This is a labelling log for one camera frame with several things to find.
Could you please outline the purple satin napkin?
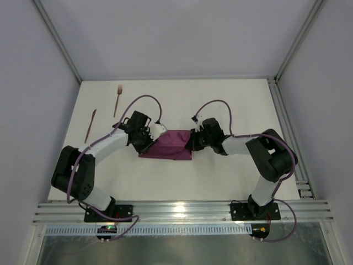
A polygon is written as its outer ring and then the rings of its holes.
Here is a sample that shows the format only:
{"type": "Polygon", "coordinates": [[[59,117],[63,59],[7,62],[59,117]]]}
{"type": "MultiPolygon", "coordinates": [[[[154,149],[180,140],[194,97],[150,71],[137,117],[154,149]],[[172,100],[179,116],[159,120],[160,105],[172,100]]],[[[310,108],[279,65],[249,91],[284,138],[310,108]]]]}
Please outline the purple satin napkin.
{"type": "Polygon", "coordinates": [[[192,153],[185,148],[190,140],[189,130],[168,130],[157,139],[140,158],[165,159],[175,161],[191,161],[192,153]]]}

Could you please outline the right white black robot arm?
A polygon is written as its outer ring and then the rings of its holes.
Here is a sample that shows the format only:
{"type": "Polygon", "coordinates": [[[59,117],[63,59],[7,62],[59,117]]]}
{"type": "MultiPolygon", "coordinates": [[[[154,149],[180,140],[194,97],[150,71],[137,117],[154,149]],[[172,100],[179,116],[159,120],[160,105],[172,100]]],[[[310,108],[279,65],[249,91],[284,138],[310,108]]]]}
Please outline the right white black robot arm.
{"type": "Polygon", "coordinates": [[[201,151],[210,147],[222,156],[249,155],[260,173],[258,183],[245,204],[245,217],[250,220],[266,219],[274,204],[274,195],[281,183],[290,177],[298,163],[293,150],[274,129],[255,135],[226,135],[215,118],[202,120],[192,117],[196,128],[190,130],[185,148],[201,151]]]}

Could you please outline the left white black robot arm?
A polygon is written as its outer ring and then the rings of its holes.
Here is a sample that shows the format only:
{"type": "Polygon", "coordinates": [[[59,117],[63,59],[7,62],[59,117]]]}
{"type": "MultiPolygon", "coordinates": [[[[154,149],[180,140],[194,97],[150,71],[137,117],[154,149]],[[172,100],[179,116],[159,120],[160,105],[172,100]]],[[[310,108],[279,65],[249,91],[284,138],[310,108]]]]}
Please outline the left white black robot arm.
{"type": "Polygon", "coordinates": [[[112,153],[128,145],[132,145],[139,155],[146,153],[167,132],[159,121],[149,125],[150,121],[150,117],[135,111],[99,140],[80,148],[64,147],[51,185],[66,193],[69,202],[73,198],[96,210],[106,211],[114,198],[95,186],[95,168],[112,153]]]}

